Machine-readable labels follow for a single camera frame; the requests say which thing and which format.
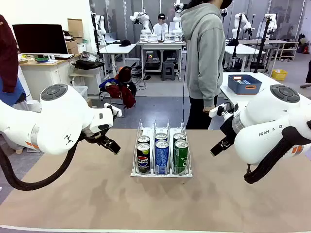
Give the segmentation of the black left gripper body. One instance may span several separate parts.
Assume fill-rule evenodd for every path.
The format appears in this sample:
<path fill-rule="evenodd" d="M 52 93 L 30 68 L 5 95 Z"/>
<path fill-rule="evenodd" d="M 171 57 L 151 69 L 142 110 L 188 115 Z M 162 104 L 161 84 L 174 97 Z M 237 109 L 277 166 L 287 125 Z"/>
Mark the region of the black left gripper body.
<path fill-rule="evenodd" d="M 98 144 L 103 147 L 110 147 L 113 140 L 106 136 L 110 128 L 103 129 L 97 133 L 92 133 L 89 129 L 84 129 L 81 132 L 81 139 L 86 140 L 91 144 Z"/>

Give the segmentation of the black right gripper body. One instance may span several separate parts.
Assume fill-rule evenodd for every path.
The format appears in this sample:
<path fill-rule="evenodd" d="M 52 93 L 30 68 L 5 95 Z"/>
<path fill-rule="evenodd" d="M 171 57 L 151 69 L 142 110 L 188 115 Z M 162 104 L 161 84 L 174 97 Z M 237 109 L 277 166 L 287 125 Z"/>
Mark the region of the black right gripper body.
<path fill-rule="evenodd" d="M 223 125 L 220 127 L 220 130 L 223 132 L 225 135 L 225 138 L 221 140 L 221 143 L 225 144 L 234 144 L 235 137 L 237 133 L 234 131 L 233 126 L 232 126 L 232 121 L 234 117 L 228 118 Z"/>

